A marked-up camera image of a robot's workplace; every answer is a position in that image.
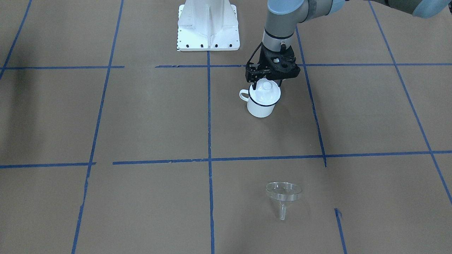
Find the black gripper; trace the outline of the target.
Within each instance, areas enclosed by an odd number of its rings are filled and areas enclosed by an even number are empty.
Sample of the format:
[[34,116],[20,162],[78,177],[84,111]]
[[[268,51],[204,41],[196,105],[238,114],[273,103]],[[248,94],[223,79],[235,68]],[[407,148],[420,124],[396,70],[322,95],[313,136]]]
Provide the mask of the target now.
[[275,81],[281,87],[283,79],[296,78],[300,74],[300,67],[296,63],[293,48],[289,46],[283,52],[274,52],[265,46],[259,46],[260,55],[258,63],[250,62],[246,64],[246,81],[251,82],[251,89],[257,89],[259,79]]

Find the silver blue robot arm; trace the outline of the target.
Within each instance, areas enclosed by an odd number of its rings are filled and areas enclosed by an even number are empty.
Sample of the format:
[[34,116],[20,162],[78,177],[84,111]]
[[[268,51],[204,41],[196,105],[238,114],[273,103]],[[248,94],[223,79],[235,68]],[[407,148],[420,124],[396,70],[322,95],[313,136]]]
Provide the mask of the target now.
[[245,77],[253,88],[261,79],[277,81],[292,79],[300,74],[292,41],[298,24],[340,10],[344,0],[269,0],[262,42],[257,63],[247,61]]

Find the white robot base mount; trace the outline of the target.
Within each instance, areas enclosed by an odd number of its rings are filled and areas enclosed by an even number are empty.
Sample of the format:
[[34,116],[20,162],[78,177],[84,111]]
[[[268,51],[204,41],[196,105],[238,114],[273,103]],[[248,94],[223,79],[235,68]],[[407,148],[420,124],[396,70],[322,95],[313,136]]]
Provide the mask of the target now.
[[239,50],[237,8],[229,0],[186,0],[178,9],[177,50]]

